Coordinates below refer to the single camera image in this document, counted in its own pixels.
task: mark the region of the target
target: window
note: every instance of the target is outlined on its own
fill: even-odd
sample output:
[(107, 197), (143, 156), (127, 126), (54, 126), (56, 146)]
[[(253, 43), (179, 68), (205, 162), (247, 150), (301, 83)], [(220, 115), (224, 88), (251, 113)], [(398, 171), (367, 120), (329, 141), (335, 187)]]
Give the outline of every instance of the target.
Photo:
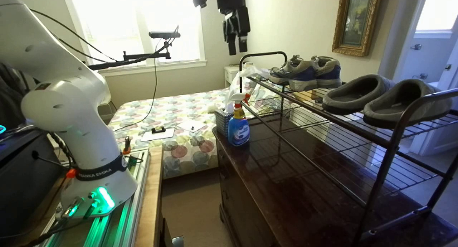
[[(150, 31), (170, 31), (180, 26), (181, 38), (169, 47), (172, 59), (158, 58), (156, 62), (170, 63), (204, 59), (201, 46), (200, 8), (192, 0), (67, 0), (70, 12), (75, 12), (75, 26), (86, 40), (117, 60), (127, 54), (154, 53), (163, 40), (149, 37)], [(110, 61), (89, 48), (95, 58)], [(135, 66), (152, 66), (147, 59)]]
[(416, 31), (451, 35), (458, 15), (456, 3), (458, 0), (426, 0)]

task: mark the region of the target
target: black strap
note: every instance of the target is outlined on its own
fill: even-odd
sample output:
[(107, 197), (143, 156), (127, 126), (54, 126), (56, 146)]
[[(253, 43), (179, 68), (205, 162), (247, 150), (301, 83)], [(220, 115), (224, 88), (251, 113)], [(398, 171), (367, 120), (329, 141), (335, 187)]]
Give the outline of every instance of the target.
[(124, 172), (127, 169), (127, 164), (122, 158), (122, 155), (119, 155), (116, 159), (110, 163), (94, 168), (94, 169), (80, 169), (77, 168), (77, 179), (80, 181), (94, 181), (98, 179), (105, 178), (109, 175), (114, 174), (117, 171)]

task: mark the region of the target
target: white nightstand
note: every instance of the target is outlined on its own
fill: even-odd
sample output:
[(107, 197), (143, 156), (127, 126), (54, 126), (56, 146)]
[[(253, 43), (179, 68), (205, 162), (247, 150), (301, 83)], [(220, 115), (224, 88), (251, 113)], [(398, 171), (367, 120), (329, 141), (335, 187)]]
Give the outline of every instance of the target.
[(224, 86), (228, 87), (239, 72), (239, 66), (224, 66)]

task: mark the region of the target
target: window sill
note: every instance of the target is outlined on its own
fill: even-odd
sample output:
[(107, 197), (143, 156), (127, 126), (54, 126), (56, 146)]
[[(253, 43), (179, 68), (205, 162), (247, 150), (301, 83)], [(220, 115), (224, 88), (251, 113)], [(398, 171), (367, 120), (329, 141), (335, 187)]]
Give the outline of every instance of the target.
[[(188, 62), (177, 62), (169, 64), (158, 64), (156, 66), (157, 71), (168, 71), (175, 69), (186, 69), (206, 66), (206, 60), (188, 61)], [(122, 76), (137, 73), (154, 72), (154, 66), (131, 66), (122, 68), (108, 68), (98, 71), (103, 77), (110, 76)]]
[(415, 32), (414, 38), (451, 38), (452, 32)]

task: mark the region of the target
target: green light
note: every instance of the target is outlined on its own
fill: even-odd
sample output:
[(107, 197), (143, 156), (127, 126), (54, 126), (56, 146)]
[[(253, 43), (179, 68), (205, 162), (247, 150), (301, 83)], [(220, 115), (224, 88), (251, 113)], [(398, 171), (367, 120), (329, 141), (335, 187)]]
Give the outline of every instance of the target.
[(112, 209), (115, 206), (115, 202), (111, 198), (111, 196), (108, 194), (107, 190), (104, 187), (98, 187), (97, 188), (98, 192), (102, 195), (110, 209)]
[(77, 211), (77, 209), (78, 209), (78, 206), (74, 206), (72, 210), (70, 211), (70, 213), (68, 213), (68, 216), (69, 217), (73, 216), (73, 214)]

